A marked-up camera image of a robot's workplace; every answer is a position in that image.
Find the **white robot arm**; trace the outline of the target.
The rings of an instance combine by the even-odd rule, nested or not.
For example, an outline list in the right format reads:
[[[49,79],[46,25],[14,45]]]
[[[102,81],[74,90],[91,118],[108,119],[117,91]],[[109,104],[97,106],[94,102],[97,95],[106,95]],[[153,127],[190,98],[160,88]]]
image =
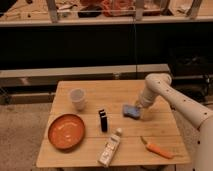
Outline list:
[[[200,131],[193,171],[213,171],[213,110],[171,87],[172,78],[166,73],[145,77],[145,87],[138,95],[137,105],[148,109],[158,96],[163,97],[196,129]]]

